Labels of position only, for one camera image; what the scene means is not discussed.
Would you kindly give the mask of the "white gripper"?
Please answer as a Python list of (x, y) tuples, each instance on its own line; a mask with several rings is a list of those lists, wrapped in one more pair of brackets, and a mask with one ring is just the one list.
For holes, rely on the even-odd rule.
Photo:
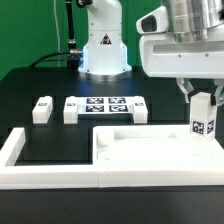
[[(161, 6), (136, 22), (142, 67), (150, 77), (213, 78), (212, 106), (224, 104), (224, 9), (221, 6)], [(189, 79), (177, 85), (190, 102)]]

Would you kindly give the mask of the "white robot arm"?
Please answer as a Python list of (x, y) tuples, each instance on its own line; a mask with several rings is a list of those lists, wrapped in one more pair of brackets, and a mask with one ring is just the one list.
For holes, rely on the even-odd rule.
[[(128, 71), (119, 0), (77, 0), (88, 11), (88, 42), (79, 70), (98, 80)], [(136, 22), (140, 58), (150, 77), (174, 78), (189, 98), (192, 78), (212, 79), (213, 105), (224, 104), (224, 5), (222, 0), (161, 0)]]

